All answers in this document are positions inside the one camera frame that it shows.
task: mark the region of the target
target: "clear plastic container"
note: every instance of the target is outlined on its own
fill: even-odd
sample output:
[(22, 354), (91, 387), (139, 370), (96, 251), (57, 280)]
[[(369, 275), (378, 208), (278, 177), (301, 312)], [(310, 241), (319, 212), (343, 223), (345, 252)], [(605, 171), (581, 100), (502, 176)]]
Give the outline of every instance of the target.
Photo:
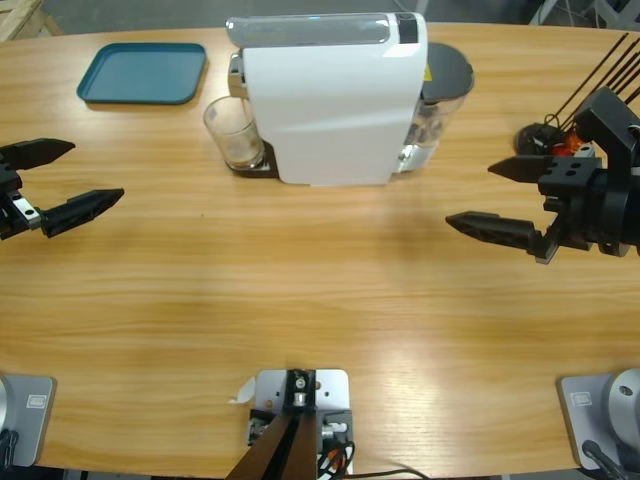
[(205, 110), (204, 123), (231, 169), (248, 170), (260, 164), (264, 143), (247, 100), (218, 98)]
[(430, 43), (428, 55), (429, 71), (398, 157), (398, 172), (415, 170), (431, 159), (453, 114), (473, 87), (473, 69), (460, 51)]

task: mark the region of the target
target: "floor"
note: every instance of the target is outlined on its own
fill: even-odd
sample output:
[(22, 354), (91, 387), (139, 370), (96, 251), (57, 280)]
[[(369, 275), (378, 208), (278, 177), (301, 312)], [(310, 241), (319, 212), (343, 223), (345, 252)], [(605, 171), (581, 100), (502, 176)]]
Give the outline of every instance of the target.
[[(415, 0), (398, 0), (413, 9)], [(590, 0), (571, 0), (573, 21), (592, 26)], [(430, 0), (430, 22), (529, 23), (541, 0)], [(545, 21), (569, 25), (564, 2)], [(395, 0), (46, 0), (51, 13), (67, 34), (160, 28), (221, 27), (230, 16), (397, 11)], [(68, 471), (65, 480), (80, 480)], [(504, 476), (507, 480), (584, 480), (575, 470)], [(87, 480), (149, 480), (150, 477), (91, 473)]]

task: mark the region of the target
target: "wooden table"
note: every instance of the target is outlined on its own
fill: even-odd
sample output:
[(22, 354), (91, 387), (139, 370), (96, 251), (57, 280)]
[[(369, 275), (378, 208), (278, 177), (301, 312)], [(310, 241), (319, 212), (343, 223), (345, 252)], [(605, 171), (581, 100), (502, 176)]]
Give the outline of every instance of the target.
[[(234, 177), (202, 124), (226, 94), (222, 30), (107, 33), (0, 45), (0, 144), (77, 149), (24, 172), (53, 206), (93, 188), (121, 202), (82, 228), (1, 245), (0, 370), (58, 391), (41, 463), (219, 477), (245, 451), (268, 368), (343, 368), (368, 471), (461, 476), (574, 466), (555, 382), (640, 363), (639, 263), (562, 249), (549, 266), (444, 217), (468, 209), (544, 225), (535, 186), (486, 172), (512, 135), (575, 88), (619, 33), (433, 25), (476, 86), (432, 163), (380, 187)], [(202, 43), (182, 106), (88, 106), (75, 88), (116, 41)]]

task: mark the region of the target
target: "white coffee machine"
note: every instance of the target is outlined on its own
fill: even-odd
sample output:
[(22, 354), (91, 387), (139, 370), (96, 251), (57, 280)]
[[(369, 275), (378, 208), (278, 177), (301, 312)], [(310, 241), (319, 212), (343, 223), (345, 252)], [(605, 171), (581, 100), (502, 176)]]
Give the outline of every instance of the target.
[(239, 47), (230, 93), (248, 99), (266, 147), (260, 166), (238, 174), (371, 185), (403, 169), (427, 68), (421, 15), (230, 18), (227, 34)]

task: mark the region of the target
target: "black lid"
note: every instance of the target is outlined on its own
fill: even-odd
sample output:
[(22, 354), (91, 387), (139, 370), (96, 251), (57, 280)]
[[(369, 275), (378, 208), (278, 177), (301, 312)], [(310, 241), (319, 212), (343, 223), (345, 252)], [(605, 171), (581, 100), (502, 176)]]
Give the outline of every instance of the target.
[(422, 84), (425, 102), (453, 100), (473, 88), (473, 68), (460, 50), (444, 43), (429, 43), (427, 60), (429, 71)]

